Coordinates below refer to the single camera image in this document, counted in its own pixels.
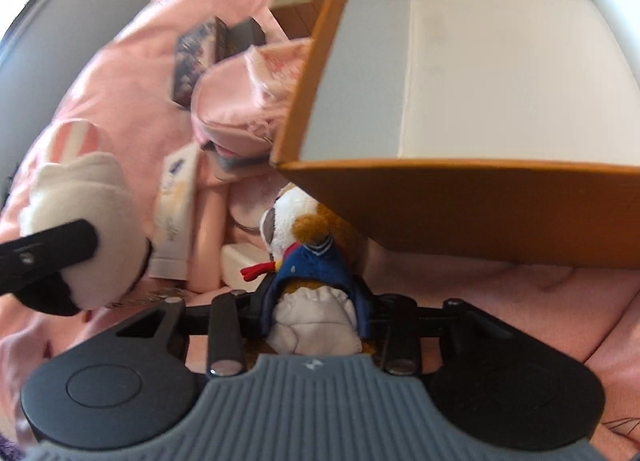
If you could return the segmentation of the red panda sailor plush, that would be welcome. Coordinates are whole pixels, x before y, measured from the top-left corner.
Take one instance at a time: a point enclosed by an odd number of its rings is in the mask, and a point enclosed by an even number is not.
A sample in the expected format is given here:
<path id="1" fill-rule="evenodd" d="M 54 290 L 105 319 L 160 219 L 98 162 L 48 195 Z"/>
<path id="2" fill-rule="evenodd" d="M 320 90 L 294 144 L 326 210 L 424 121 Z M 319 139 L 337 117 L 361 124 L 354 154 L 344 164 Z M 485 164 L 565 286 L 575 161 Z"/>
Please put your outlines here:
<path id="1" fill-rule="evenodd" d="M 358 230 L 296 184 L 287 184 L 260 221 L 269 261 L 241 270 L 257 290 L 260 334 L 275 353 L 370 354 L 369 299 L 362 284 Z"/>

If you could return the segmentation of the white striped-hat plush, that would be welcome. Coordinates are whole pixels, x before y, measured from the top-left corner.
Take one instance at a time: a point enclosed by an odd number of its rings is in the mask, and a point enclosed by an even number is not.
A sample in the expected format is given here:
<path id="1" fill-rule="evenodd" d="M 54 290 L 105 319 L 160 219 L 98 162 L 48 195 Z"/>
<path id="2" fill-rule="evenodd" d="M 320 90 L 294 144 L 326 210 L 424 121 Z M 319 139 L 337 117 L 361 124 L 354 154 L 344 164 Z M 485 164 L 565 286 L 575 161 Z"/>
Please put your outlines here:
<path id="1" fill-rule="evenodd" d="M 52 130 L 20 213 L 26 270 L 15 294 L 43 314 L 73 316 L 119 301 L 152 252 L 107 135 L 85 120 Z"/>

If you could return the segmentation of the white hand cream tube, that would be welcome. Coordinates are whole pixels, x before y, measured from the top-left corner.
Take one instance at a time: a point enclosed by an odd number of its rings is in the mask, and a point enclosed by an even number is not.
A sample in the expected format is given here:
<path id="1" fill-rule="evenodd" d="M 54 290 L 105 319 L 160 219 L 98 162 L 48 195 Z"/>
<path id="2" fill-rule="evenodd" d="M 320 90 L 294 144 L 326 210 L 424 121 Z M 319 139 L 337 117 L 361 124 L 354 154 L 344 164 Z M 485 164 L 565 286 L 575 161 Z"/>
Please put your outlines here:
<path id="1" fill-rule="evenodd" d="M 195 142 L 168 154 L 158 186 L 148 273 L 152 278 L 188 277 L 200 147 Z"/>

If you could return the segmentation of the pink stick device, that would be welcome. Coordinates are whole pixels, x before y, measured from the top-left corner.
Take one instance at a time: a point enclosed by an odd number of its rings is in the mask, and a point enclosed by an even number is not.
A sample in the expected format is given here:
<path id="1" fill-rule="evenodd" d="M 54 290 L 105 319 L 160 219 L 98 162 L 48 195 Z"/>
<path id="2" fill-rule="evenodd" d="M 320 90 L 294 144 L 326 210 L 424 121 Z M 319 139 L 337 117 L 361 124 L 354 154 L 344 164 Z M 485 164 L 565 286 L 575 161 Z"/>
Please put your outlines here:
<path id="1" fill-rule="evenodd" d="M 220 249 L 227 227 L 228 184 L 218 179 L 206 153 L 196 175 L 189 289 L 206 293 L 220 287 Z"/>

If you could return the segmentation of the pink zip pouch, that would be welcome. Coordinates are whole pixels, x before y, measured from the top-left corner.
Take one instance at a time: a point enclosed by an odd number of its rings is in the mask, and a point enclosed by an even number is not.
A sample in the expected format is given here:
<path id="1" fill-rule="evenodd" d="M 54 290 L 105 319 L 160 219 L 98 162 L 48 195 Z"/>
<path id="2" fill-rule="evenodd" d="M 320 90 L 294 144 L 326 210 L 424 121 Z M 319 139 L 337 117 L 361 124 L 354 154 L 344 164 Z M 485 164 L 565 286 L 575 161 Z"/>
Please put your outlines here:
<path id="1" fill-rule="evenodd" d="M 223 181 L 265 173 L 290 109 L 311 40 L 252 46 L 213 65 L 196 83 L 194 138 Z"/>

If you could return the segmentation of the gold jewellery box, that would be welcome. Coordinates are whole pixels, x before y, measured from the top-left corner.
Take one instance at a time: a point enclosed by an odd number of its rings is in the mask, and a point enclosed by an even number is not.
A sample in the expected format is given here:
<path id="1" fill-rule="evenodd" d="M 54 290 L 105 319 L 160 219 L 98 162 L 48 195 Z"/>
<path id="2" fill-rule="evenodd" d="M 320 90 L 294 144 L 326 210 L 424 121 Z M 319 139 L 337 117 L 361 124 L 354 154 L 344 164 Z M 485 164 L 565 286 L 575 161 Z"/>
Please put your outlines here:
<path id="1" fill-rule="evenodd" d="M 326 0 L 271 0 L 268 9 L 288 39 L 310 37 Z"/>

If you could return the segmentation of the white charger plug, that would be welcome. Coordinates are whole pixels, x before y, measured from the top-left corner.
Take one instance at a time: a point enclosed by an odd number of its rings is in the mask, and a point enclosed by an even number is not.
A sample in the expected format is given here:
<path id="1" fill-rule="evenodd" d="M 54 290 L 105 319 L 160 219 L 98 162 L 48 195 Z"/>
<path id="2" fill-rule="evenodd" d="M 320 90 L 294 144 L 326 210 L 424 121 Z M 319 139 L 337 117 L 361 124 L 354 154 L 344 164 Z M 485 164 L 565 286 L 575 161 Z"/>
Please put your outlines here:
<path id="1" fill-rule="evenodd" d="M 264 276 L 245 281 L 241 270 L 259 263 L 269 262 L 269 254 L 250 243 L 224 244 L 220 252 L 221 282 L 232 290 L 254 292 Z"/>

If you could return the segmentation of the black rectangular box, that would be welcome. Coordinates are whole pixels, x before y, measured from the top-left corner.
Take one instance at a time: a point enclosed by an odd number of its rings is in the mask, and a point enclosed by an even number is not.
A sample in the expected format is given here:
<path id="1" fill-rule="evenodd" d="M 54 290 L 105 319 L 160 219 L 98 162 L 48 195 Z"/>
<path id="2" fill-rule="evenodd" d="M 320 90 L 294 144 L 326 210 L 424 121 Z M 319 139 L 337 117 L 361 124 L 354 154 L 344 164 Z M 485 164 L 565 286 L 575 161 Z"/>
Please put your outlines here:
<path id="1" fill-rule="evenodd" d="M 265 33 L 253 18 L 248 18 L 229 28 L 227 39 L 229 56 L 240 54 L 250 48 L 250 46 L 262 46 L 265 45 L 265 43 Z"/>

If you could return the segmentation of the round clear compact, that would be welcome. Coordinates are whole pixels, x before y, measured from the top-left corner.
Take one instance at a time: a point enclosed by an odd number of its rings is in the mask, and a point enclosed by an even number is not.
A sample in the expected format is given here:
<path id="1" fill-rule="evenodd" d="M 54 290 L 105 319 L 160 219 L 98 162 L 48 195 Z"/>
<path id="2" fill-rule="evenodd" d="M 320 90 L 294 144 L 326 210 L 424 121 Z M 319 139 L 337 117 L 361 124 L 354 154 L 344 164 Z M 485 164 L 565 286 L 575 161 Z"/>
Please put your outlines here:
<path id="1" fill-rule="evenodd" d="M 280 180 L 271 176 L 244 178 L 229 189 L 229 216 L 233 225 L 258 235 L 262 215 L 272 207 L 281 190 Z"/>

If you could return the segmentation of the pink printed bed sheet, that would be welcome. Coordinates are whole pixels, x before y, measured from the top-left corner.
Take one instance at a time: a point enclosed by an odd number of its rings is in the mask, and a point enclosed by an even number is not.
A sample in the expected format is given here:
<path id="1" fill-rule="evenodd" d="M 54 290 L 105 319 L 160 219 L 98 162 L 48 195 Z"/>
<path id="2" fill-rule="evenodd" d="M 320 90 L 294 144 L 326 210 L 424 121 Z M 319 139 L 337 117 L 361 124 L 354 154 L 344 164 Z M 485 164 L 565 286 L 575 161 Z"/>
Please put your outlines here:
<path id="1" fill-rule="evenodd" d="M 230 19 L 254 14 L 272 40 L 282 32 L 268 0 L 150 0 L 87 64 L 34 141 L 18 170 L 1 214 L 1 236 L 20 232 L 48 141 L 73 118 L 101 129 L 102 148 L 116 155 L 136 199 L 146 231 L 166 155 L 193 139 L 189 113 L 170 99 L 172 54 L 177 36 L 214 13 Z M 196 189 L 213 198 L 210 279 L 197 287 L 144 278 L 121 302 L 64 318 L 36 313 L 12 296 L 1 301 L 1 428 L 23 448 L 35 437 L 20 406 L 21 388 L 36 368 L 94 334 L 168 296 L 200 305 L 221 290 L 219 252 L 248 234 L 227 219 L 246 196 L 207 169 Z M 593 446 L 610 460 L 639 455 L 639 275 L 634 270 L 516 265 L 478 259 L 393 253 L 371 245 L 364 274 L 377 292 L 416 296 L 427 305 L 461 297 L 532 334 L 593 369 L 606 390 L 604 416 Z"/>

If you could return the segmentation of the orange white cardboard box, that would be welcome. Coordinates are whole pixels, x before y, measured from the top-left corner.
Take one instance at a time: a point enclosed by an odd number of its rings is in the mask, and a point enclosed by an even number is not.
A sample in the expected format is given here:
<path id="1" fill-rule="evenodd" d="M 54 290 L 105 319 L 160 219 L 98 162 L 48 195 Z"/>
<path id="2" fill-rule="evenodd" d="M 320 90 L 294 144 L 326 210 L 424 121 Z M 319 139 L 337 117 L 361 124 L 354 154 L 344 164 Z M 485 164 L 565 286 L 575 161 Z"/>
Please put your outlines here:
<path id="1" fill-rule="evenodd" d="M 327 0 L 273 163 L 382 247 L 639 264 L 639 0 Z"/>

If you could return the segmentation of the patterned dark card box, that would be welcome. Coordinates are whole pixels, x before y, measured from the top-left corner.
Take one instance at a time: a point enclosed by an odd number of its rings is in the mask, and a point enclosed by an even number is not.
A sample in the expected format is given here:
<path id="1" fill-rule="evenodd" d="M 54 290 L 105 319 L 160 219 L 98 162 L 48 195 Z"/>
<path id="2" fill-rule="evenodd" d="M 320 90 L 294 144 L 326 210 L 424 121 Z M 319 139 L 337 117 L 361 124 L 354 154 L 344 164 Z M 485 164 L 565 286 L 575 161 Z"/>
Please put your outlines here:
<path id="1" fill-rule="evenodd" d="M 175 44 L 171 100 L 189 109 L 198 80 L 227 55 L 228 26 L 213 17 L 180 35 Z"/>

